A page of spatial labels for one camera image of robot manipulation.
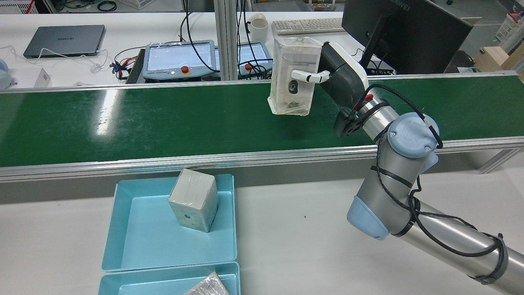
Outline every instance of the white desk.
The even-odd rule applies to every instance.
[[[342,17],[341,12],[303,12],[292,14],[275,12],[265,13],[265,15],[270,23],[278,19]],[[32,65],[24,59],[16,58],[9,52],[9,49],[0,49],[0,58],[4,59],[10,68],[44,68],[51,77],[50,87],[71,87],[77,82],[97,86],[121,85],[124,82],[118,81],[115,75],[111,73],[111,68],[108,67],[115,55],[127,48],[178,40],[180,23],[184,16],[184,13],[5,15],[0,18],[0,36],[2,37],[0,47],[13,45],[19,55],[24,53],[39,26],[103,24],[106,26],[106,34],[101,49],[107,49],[109,58],[105,68],[98,73],[90,72],[92,64],[85,60],[82,61],[84,58],[74,58],[79,62],[65,58],[41,59],[37,62],[37,65]],[[217,42],[214,13],[193,13],[190,15],[190,25],[193,40],[211,39],[215,43]],[[183,35],[187,39],[185,26]],[[247,41],[243,26],[241,26],[240,36],[242,42]],[[363,48],[361,44],[345,32],[314,34],[311,37],[321,42],[328,40],[339,42],[350,54],[353,54],[357,48]],[[266,39],[266,46],[272,53],[274,41],[271,28]],[[130,50],[118,58],[132,57],[137,53],[138,49]],[[96,57],[87,58],[102,64],[105,57],[106,52],[102,52]]]
[[[417,197],[482,231],[503,233],[508,247],[524,252],[524,153],[516,158],[503,170],[478,175],[471,159],[444,155],[432,170],[445,173],[424,174]],[[401,239],[376,241],[345,220],[371,163],[214,171],[235,175],[242,294],[498,294]],[[332,180],[304,182],[314,175]],[[117,181],[30,183],[35,195],[80,185],[88,199],[0,205],[0,294],[96,294]]]

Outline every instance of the white keyboard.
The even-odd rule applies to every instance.
[[[278,35],[299,35],[315,33],[333,33],[344,31],[342,18],[312,18],[276,20],[271,23],[273,32]]]

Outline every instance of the white mug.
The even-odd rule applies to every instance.
[[[249,32],[249,40],[266,42],[268,22],[266,16],[262,13],[257,13],[249,18],[247,21],[247,29]]]

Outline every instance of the plastic tray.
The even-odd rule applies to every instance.
[[[182,295],[216,271],[230,295],[240,295],[236,262],[109,273],[100,279],[99,295]]]
[[[167,198],[176,177],[120,181],[102,259],[106,272],[236,259],[233,176],[216,175],[219,208],[209,233],[178,224]]]

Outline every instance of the laptop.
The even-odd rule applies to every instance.
[[[39,27],[27,46],[26,58],[60,57],[42,48],[65,56],[95,56],[104,36],[104,25]]]

